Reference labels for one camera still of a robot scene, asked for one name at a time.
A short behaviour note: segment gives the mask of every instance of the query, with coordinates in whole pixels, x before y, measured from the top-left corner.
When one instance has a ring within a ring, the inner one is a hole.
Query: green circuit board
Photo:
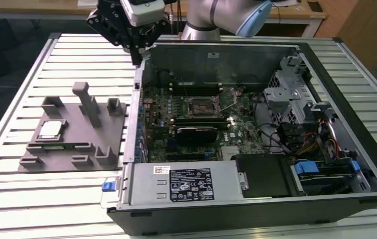
[[[229,91],[224,89],[220,97],[220,107],[226,108],[221,112],[212,112],[208,104],[212,97],[182,97],[173,96],[166,89],[146,87],[144,90],[144,106],[146,108],[146,135],[149,148],[149,162],[168,162],[170,155],[204,154],[209,161],[221,160],[218,151],[222,146],[237,145],[243,154],[264,153],[261,136],[253,123],[252,94],[243,94],[237,97],[237,104]],[[166,150],[168,142],[176,141],[173,119],[194,118],[200,114],[225,117],[228,128],[218,131],[214,143],[202,146],[178,146],[178,150]]]

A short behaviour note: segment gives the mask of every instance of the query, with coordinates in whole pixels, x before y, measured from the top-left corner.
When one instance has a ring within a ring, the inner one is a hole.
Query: robotic arm
[[[116,46],[122,45],[134,65],[170,25],[165,5],[177,0],[98,0],[88,23]],[[220,28],[255,36],[264,26],[272,0],[190,0],[182,39],[220,40]]]

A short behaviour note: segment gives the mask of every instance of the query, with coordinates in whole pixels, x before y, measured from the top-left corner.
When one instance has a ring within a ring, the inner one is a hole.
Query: metal rail
[[[224,40],[244,39],[224,37]],[[321,38],[248,39],[252,40],[311,44],[377,141],[377,80],[344,44]],[[109,96],[118,96],[130,104],[134,74],[130,56],[100,35],[63,34],[59,39],[49,40],[0,121],[0,238],[129,238],[101,207],[102,183],[120,176],[121,171],[23,174],[18,172],[18,166],[43,114],[39,107],[43,97],[59,95],[63,102],[78,102],[71,87],[75,81],[84,80],[90,84],[90,94],[97,96],[98,102],[106,102]],[[313,85],[325,99],[317,81]],[[164,238],[264,236],[377,238],[377,209],[332,224],[204,232]]]

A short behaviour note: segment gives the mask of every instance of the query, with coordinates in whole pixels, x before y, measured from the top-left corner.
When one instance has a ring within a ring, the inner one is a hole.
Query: blue latch
[[[357,161],[351,161],[352,165],[353,165],[353,168],[355,168],[355,172],[360,172],[361,171],[361,168],[360,168],[360,165],[359,165],[359,162]]]
[[[140,158],[140,156],[141,156],[141,149],[140,148],[136,149],[134,156],[136,156],[136,158]]]
[[[209,160],[213,155],[214,152],[205,152],[205,160]]]
[[[117,182],[106,182],[102,186],[104,192],[114,192],[117,190]]]
[[[319,167],[317,167],[317,163],[313,161],[303,161],[299,162],[295,165],[295,169],[296,169],[296,173],[297,174],[303,174],[303,173],[319,173]]]

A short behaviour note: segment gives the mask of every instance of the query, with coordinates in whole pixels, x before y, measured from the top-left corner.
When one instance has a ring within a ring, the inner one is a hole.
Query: cable
[[[170,15],[169,15],[169,20],[170,20],[170,34],[174,34],[174,4],[170,4]]]
[[[185,91],[185,93],[186,93],[186,97],[188,97],[188,99],[189,99],[189,93],[188,93],[186,84],[184,83],[182,79],[178,78],[178,80],[180,80],[180,82],[181,82],[181,84],[182,84],[182,88],[184,88],[184,91]]]
[[[178,21],[177,21],[177,34],[180,35],[180,24],[181,24],[181,22],[182,22],[182,16],[181,16],[181,0],[177,1],[177,14],[178,14],[178,16],[177,16],[177,19],[178,19]]]
[[[273,73],[273,75],[272,75],[272,77],[271,77],[271,80],[269,80],[271,82],[273,81],[273,79],[275,79],[275,77],[276,77],[276,72],[277,72],[277,71],[275,71],[275,73]],[[257,97],[257,99],[256,99],[256,102],[255,102],[255,103],[256,103],[255,109],[253,109],[253,119],[255,119],[255,123],[256,123],[256,115],[255,115],[255,113],[256,113],[256,108],[257,108],[257,104],[261,103],[260,100],[261,100],[263,97],[264,97],[264,102],[267,103],[268,109],[271,110],[271,106],[269,106],[269,104],[268,104],[268,101],[267,101],[264,92],[261,92],[261,94],[259,95],[259,97]]]
[[[284,153],[284,150],[281,150],[281,152],[272,152],[271,151],[271,148],[276,147],[276,148],[281,148],[280,146],[273,146],[273,142],[272,142],[272,138],[273,138],[273,135],[277,134],[277,132],[272,133],[271,134],[271,138],[269,138],[269,153]]]
[[[339,159],[340,158],[340,145],[333,138],[329,138],[329,140],[333,142],[333,150],[335,150],[336,158]]]
[[[257,125],[257,122],[256,122],[256,109],[257,109],[257,105],[259,105],[259,103],[260,103],[260,99],[261,99],[261,97],[263,97],[263,95],[264,95],[264,93],[261,93],[260,94],[260,96],[259,96],[259,98],[256,99],[256,102],[255,102],[255,107],[253,107],[253,123],[255,123],[255,125],[256,125],[256,127],[257,128],[260,128],[264,124],[261,124],[261,125]]]
[[[273,3],[273,6],[277,8],[279,11],[279,25],[281,24],[281,14],[280,14],[280,7]]]
[[[301,154],[304,154],[304,153],[307,153],[307,152],[311,152],[313,149],[316,149],[317,148],[317,142],[315,142],[311,146],[308,146],[307,147],[307,149],[304,149],[300,153],[299,153],[299,155],[301,155]]]
[[[316,134],[317,134],[317,133],[308,133],[308,134],[304,136],[303,148],[305,147],[305,143],[307,143],[308,136],[309,136],[309,135],[316,135]]]
[[[0,86],[0,88],[19,88],[18,86]]]
[[[260,124],[257,127],[261,128],[264,125],[269,125],[269,126],[272,126],[272,127],[275,127],[275,128],[279,128],[279,125],[276,125],[275,123],[263,123],[263,124]]]
[[[288,153],[288,154],[293,154],[293,152],[291,151],[291,149],[288,149],[288,147],[283,144],[283,142],[280,142],[277,139],[275,139],[268,133],[264,132],[264,130],[261,128],[259,128],[259,131],[261,131],[261,134],[265,135],[265,137],[268,137],[271,140],[273,140],[280,148]]]

